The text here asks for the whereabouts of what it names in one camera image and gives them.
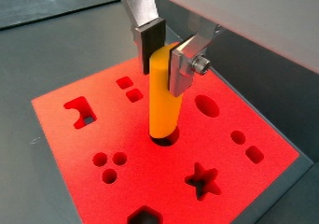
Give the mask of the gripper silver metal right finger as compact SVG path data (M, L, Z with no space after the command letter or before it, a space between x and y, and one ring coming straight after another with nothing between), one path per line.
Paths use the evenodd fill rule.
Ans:
M169 50L168 91L178 97L190 87L194 74L204 75L210 67L205 51L224 28L192 13L188 27L194 32Z

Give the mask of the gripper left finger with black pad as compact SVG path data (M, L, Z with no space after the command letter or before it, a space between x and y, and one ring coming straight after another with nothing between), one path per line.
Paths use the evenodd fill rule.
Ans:
M140 69L148 75L150 56L164 46L165 20L158 15L154 0L121 0L121 3L130 21Z

